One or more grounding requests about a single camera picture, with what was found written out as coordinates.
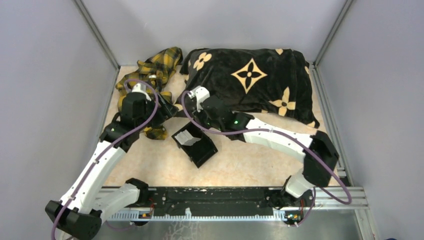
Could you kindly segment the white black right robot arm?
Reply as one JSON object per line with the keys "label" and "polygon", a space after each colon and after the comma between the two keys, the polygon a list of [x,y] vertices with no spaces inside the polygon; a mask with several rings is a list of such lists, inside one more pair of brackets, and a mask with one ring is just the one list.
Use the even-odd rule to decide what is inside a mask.
{"label": "white black right robot arm", "polygon": [[301,169],[285,180],[280,191],[287,206],[295,206],[306,191],[326,188],[336,178],[339,154],[325,132],[310,135],[279,128],[251,114],[230,110],[216,96],[189,96],[184,103],[184,112],[201,130],[265,146],[298,160]]}

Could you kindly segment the white credit card stack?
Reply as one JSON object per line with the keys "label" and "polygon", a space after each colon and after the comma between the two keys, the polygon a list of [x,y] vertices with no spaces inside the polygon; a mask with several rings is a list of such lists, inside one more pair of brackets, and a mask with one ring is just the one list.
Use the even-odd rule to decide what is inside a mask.
{"label": "white credit card stack", "polygon": [[174,138],[180,145],[188,147],[201,140],[201,138],[193,136],[188,130],[177,133]]}

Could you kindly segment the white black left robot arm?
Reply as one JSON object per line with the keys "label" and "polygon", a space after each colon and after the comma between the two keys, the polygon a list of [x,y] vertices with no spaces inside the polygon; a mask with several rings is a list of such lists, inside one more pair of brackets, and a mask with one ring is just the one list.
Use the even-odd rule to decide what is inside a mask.
{"label": "white black left robot arm", "polygon": [[128,179],[112,193],[97,199],[117,163],[139,140],[145,128],[160,127],[174,117],[179,108],[160,94],[144,91],[127,94],[121,110],[104,127],[87,165],[60,200],[50,200],[45,212],[53,223],[50,238],[57,232],[67,238],[91,240],[102,225],[123,208],[152,205],[149,185],[136,178]]}

